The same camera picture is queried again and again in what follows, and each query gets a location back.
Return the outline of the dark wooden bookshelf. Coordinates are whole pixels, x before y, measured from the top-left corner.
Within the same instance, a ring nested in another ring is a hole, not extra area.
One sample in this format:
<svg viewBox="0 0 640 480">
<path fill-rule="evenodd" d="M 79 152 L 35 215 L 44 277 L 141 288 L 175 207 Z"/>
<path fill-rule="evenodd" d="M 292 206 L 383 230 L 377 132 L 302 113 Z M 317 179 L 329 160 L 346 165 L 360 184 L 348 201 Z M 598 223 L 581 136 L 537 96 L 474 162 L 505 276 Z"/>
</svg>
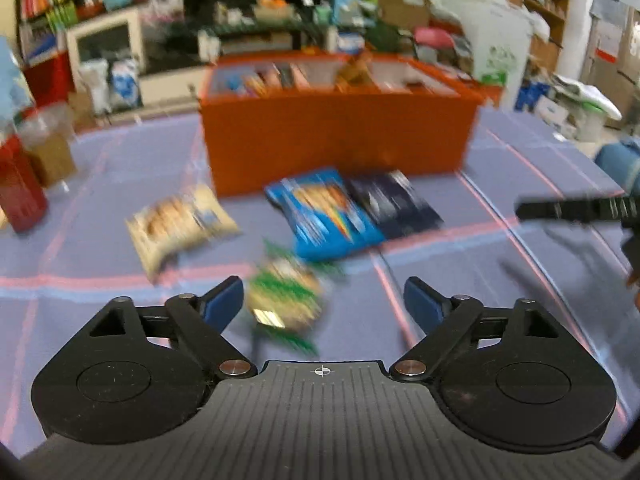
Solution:
<svg viewBox="0 0 640 480">
<path fill-rule="evenodd" d="M 17 45 L 35 65 L 64 49 L 64 32 L 102 14 L 103 0 L 16 0 Z"/>
</svg>

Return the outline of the red soda can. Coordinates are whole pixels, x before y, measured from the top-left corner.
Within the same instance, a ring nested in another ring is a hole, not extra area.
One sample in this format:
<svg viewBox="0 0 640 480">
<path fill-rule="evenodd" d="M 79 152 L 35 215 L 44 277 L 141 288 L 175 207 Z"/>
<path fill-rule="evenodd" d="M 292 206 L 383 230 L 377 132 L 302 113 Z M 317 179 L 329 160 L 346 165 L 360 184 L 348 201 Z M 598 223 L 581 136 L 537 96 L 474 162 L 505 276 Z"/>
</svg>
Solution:
<svg viewBox="0 0 640 480">
<path fill-rule="evenodd" d="M 1 208 L 15 233 L 25 233 L 46 215 L 48 200 L 16 134 L 1 142 Z"/>
</svg>

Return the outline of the cardboard box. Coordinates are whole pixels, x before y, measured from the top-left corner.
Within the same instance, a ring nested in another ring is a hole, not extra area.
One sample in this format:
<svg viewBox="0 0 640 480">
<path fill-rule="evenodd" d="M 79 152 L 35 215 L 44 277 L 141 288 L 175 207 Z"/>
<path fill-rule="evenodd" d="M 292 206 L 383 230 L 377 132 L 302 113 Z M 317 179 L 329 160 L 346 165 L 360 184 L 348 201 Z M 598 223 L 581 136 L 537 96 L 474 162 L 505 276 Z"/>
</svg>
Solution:
<svg viewBox="0 0 640 480">
<path fill-rule="evenodd" d="M 378 0 L 378 17 L 398 29 L 426 27 L 431 18 L 430 0 Z"/>
</svg>

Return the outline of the small white glass cabinet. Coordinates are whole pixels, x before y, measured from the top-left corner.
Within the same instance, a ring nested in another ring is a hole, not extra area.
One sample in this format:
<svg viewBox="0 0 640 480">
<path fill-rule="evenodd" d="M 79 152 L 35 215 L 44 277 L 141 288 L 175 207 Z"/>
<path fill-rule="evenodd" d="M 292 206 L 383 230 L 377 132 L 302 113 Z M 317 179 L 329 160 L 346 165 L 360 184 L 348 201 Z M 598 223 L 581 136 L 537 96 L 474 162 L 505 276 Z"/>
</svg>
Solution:
<svg viewBox="0 0 640 480">
<path fill-rule="evenodd" d="M 80 85 L 80 64 L 97 58 L 129 53 L 145 70 L 140 6 L 101 14 L 72 26 L 66 30 L 66 46 L 76 87 Z"/>
</svg>

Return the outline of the beige cookie snack packet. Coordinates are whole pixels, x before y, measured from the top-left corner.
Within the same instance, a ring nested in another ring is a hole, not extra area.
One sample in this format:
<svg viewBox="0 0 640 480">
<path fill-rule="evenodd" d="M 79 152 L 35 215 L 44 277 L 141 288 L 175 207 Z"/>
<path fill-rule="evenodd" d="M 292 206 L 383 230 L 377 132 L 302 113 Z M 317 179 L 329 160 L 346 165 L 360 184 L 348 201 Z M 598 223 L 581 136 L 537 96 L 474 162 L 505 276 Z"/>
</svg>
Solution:
<svg viewBox="0 0 640 480">
<path fill-rule="evenodd" d="M 235 235 L 239 226 L 212 188 L 198 184 L 136 212 L 125 221 L 142 269 L 155 283 L 166 260 L 212 237 Z"/>
</svg>

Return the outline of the dark navy snack packet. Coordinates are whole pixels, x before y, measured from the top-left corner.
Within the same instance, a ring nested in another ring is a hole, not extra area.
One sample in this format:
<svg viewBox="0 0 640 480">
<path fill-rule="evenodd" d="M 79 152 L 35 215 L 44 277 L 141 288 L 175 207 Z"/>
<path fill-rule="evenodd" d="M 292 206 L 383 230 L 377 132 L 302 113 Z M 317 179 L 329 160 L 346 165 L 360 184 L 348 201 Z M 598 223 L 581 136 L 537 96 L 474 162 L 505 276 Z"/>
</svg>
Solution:
<svg viewBox="0 0 640 480">
<path fill-rule="evenodd" d="M 440 215 L 401 171 L 348 179 L 346 188 L 386 240 L 438 229 L 442 224 Z"/>
</svg>

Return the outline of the green snack packet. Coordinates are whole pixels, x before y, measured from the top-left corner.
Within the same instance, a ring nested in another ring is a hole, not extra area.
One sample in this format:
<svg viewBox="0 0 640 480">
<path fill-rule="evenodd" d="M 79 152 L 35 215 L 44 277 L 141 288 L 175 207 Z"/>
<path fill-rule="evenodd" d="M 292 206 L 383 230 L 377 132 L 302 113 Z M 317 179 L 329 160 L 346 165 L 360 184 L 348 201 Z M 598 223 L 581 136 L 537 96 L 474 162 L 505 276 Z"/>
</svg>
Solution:
<svg viewBox="0 0 640 480">
<path fill-rule="evenodd" d="M 336 262 L 308 262 L 291 249 L 264 241 L 264 256 L 244 289 L 244 308 L 254 331 L 305 356 L 318 356 L 312 331 L 345 273 Z"/>
</svg>

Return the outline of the bowl of oranges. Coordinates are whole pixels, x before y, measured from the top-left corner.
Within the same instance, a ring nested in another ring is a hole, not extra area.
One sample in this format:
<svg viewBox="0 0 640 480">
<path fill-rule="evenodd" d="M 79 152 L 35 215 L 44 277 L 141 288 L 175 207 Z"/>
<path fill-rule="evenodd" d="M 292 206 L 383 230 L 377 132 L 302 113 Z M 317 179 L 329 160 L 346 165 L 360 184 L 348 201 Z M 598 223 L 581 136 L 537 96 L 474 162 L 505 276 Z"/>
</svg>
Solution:
<svg viewBox="0 0 640 480">
<path fill-rule="evenodd" d="M 285 0 L 255 0 L 254 17 L 260 22 L 286 22 L 294 18 L 295 8 Z"/>
</svg>

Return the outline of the blue cracker snack packet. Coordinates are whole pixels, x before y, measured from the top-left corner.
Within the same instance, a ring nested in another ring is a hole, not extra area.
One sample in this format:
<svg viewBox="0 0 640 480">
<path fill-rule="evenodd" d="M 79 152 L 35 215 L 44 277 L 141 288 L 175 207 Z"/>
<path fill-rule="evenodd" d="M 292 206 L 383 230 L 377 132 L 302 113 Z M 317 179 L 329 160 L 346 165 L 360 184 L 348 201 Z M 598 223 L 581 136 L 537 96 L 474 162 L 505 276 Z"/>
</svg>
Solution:
<svg viewBox="0 0 640 480">
<path fill-rule="evenodd" d="M 271 183 L 265 196 L 285 216 L 294 233 L 295 255 L 303 260 L 341 259 L 385 240 L 333 168 Z"/>
</svg>

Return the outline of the purple plaid tablecloth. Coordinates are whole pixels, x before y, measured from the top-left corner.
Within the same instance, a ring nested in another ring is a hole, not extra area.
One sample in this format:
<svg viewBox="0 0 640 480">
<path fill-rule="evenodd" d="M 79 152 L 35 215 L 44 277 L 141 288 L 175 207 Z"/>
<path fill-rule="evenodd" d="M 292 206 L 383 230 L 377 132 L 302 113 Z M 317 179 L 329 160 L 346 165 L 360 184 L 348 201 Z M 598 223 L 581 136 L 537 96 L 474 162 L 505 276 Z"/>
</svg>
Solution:
<svg viewBox="0 0 640 480">
<path fill-rule="evenodd" d="M 125 221 L 139 209 L 208 179 L 198 116 L 151 120 L 82 136 L 79 176 L 50 196 L 38 229 L 1 235 L 1 439 L 15 454 L 40 445 L 32 381 L 108 300 L 161 304 L 200 294 L 231 274 L 244 278 L 265 244 L 290 246 L 291 229 L 262 195 L 226 200 L 240 234 L 180 255 L 151 283 Z M 342 262 L 310 340 L 323 361 L 394 362 L 420 330 L 401 300 L 418 276 L 447 296 L 488 306 L 520 297 L 543 304 L 613 378 L 613 444 L 639 409 L 639 315 L 626 286 L 619 226 L 518 223 L 522 197 L 614 194 L 617 185 L 534 116 L 484 108 L 462 170 L 413 182 L 442 217 L 440 229 Z"/>
</svg>

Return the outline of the white refrigerator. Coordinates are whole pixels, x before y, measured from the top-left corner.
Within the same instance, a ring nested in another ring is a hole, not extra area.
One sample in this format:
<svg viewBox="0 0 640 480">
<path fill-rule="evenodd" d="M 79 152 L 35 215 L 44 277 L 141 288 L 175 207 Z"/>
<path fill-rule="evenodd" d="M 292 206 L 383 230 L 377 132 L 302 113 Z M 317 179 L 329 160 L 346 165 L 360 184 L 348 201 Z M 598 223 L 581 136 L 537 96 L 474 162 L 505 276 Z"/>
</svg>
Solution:
<svg viewBox="0 0 640 480">
<path fill-rule="evenodd" d="M 529 14 L 506 0 L 440 0 L 440 4 L 458 18 L 469 40 L 473 77 L 500 86 L 500 106 L 512 110 L 533 37 Z"/>
</svg>

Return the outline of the orange storage box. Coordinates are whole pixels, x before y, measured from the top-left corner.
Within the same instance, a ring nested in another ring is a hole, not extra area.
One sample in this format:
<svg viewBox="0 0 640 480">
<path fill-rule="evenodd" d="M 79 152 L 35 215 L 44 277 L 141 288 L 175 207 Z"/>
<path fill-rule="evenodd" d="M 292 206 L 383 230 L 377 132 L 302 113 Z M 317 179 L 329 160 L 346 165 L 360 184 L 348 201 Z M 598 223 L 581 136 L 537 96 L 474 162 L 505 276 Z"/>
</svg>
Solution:
<svg viewBox="0 0 640 480">
<path fill-rule="evenodd" d="M 344 55 L 299 51 L 224 58 L 210 69 L 200 114 L 220 196 L 331 167 L 345 177 L 463 165 L 483 96 L 433 65 L 372 55 L 372 84 L 337 88 Z"/>
</svg>

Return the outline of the clear glass jar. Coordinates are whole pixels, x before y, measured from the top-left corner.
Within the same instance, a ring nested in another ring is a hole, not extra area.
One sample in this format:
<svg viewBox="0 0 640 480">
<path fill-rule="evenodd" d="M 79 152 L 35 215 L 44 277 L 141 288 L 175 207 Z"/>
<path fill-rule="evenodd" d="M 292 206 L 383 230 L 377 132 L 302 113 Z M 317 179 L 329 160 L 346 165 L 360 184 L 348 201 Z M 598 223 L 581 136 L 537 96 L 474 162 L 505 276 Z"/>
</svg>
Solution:
<svg viewBox="0 0 640 480">
<path fill-rule="evenodd" d="M 36 110 L 18 125 L 17 133 L 44 188 L 53 188 L 76 174 L 70 149 L 75 139 L 73 115 L 65 102 Z"/>
</svg>

